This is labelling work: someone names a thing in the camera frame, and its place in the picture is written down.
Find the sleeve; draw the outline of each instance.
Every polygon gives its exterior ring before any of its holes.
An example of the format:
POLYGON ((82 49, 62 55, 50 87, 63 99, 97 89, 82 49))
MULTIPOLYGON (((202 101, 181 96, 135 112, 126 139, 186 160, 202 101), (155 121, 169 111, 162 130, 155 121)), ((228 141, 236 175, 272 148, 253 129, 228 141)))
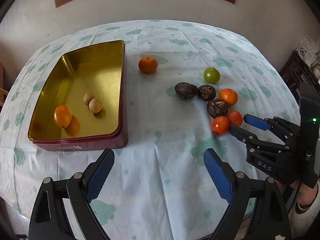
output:
POLYGON ((303 209, 300 205, 297 205, 298 209, 303 213, 297 213, 297 210, 292 208, 289 214, 293 238, 303 236, 308 231, 320 211, 320 182, 318 182, 318 187, 318 195, 309 208, 303 209))

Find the blue gripper pad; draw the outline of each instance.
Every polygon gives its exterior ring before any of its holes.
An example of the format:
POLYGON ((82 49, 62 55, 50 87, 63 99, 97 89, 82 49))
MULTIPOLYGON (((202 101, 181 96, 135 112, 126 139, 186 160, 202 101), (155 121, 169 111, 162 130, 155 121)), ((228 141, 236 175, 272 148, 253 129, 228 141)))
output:
POLYGON ((85 195, 87 203, 91 203, 93 199, 99 196, 114 163, 115 154, 110 150, 87 184, 87 194, 85 195))
POLYGON ((209 150, 204 152, 203 159, 204 165, 207 168, 207 171, 209 172, 209 175, 216 186, 220 197, 230 203, 233 200, 231 182, 228 180, 222 168, 219 166, 209 150))
POLYGON ((264 130, 264 131, 270 130, 270 124, 266 120, 253 116, 251 114, 246 114, 243 117, 243 120, 245 123, 252 125, 256 128, 259 128, 261 130, 264 130))

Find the cherry tomato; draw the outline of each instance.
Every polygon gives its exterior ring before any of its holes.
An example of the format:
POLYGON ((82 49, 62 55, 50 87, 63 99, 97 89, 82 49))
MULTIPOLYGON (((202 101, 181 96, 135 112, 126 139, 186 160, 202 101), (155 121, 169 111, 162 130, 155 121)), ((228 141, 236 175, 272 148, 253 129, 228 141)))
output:
POLYGON ((209 67, 204 70, 203 78, 209 84, 215 84, 220 80, 220 73, 214 67, 209 67))
POLYGON ((230 121, 230 125, 240 126, 243 122, 242 115, 236 110, 233 110, 227 114, 227 118, 230 121))
POLYGON ((228 118, 225 116, 216 117, 211 123, 212 135, 214 138, 228 131, 230 126, 228 118))

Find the human hand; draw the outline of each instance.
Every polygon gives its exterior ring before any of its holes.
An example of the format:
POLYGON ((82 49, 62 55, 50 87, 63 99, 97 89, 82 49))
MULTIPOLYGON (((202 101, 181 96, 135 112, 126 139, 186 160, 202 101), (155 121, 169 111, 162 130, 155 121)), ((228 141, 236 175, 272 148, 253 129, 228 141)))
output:
MULTIPOLYGON (((286 185, 282 184, 279 181, 277 181, 277 184, 280 191, 283 192, 286 185)), ((299 186, 299 181, 295 181, 290 185, 290 187, 292 187, 295 190, 297 190, 298 186, 299 186)), ((302 183, 299 190, 299 194, 297 196, 297 202, 301 206, 309 206, 316 199, 317 193, 318 193, 318 183, 316 183, 316 185, 313 188, 310 188, 302 183)))

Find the white wall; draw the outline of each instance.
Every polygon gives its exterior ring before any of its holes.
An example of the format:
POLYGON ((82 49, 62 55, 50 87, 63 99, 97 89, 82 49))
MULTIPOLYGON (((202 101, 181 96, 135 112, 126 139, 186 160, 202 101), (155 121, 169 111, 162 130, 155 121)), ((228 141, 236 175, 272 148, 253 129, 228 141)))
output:
POLYGON ((95 25, 137 19, 204 23, 248 38, 280 70, 307 33, 317 41, 320 25, 303 0, 16 0, 0 23, 4 87, 41 46, 95 25))

